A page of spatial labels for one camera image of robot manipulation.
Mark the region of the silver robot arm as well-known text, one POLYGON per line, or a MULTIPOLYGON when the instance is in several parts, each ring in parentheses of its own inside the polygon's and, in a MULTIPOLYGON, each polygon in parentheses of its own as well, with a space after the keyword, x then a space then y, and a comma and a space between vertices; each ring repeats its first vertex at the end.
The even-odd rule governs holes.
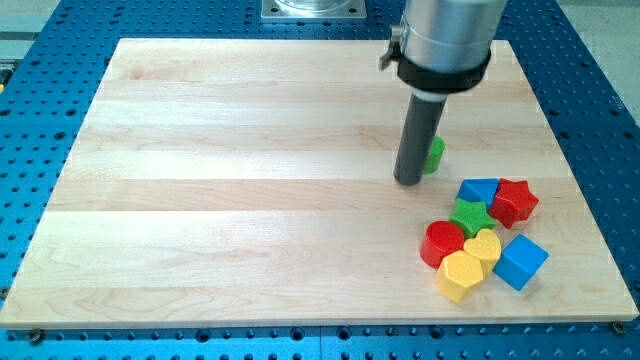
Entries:
POLYGON ((397 76, 425 102, 467 91, 484 77, 505 5, 505 0, 407 0, 400 23, 390 27, 378 68, 395 62, 397 76))

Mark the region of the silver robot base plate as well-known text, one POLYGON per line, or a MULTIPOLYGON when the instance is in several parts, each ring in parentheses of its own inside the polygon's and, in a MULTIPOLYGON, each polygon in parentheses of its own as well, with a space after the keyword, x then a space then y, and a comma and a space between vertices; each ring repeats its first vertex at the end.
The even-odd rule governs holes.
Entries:
POLYGON ((365 0, 262 0, 261 18, 267 20, 364 19, 365 0))

